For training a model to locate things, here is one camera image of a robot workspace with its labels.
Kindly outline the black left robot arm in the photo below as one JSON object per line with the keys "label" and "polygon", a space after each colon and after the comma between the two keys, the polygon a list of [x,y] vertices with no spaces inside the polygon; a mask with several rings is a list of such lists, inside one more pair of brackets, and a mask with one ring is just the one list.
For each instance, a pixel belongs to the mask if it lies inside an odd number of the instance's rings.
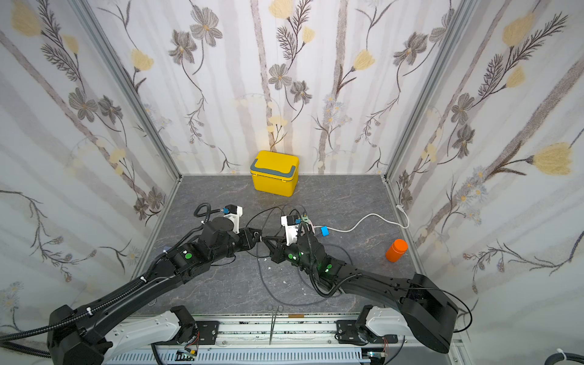
{"label": "black left robot arm", "polygon": [[47,326],[1,337],[1,347],[54,364],[102,364],[114,341],[106,336],[135,312],[163,294],[207,272],[217,261],[255,247],[262,232],[236,228],[208,203],[196,212],[202,223],[159,254],[145,273],[106,296],[76,309],[59,307]]}

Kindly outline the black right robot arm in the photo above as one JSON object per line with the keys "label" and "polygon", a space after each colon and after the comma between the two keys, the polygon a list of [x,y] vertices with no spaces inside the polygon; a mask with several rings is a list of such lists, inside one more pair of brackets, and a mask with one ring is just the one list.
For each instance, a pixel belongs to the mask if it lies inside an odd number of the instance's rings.
{"label": "black right robot arm", "polygon": [[365,297],[399,312],[422,345],[441,354],[450,350],[459,309],[429,278],[393,278],[359,269],[329,255],[312,233],[287,245],[284,237],[264,236],[273,262],[288,262],[307,274],[316,293],[337,291]]}

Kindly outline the yellow plastic storage box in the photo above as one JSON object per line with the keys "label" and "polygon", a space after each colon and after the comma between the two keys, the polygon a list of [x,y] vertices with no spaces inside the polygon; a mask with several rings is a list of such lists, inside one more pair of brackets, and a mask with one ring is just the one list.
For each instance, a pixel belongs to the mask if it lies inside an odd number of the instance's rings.
{"label": "yellow plastic storage box", "polygon": [[272,151],[260,151],[250,173],[257,191],[291,197],[297,185],[300,159]]}

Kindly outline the orange bottle cap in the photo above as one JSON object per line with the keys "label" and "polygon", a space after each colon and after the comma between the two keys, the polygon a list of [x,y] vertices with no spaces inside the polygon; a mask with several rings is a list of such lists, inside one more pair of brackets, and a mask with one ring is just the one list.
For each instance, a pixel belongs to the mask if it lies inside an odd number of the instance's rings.
{"label": "orange bottle cap", "polygon": [[397,262],[408,251],[408,243],[403,239],[397,239],[387,249],[385,257],[389,262]]}

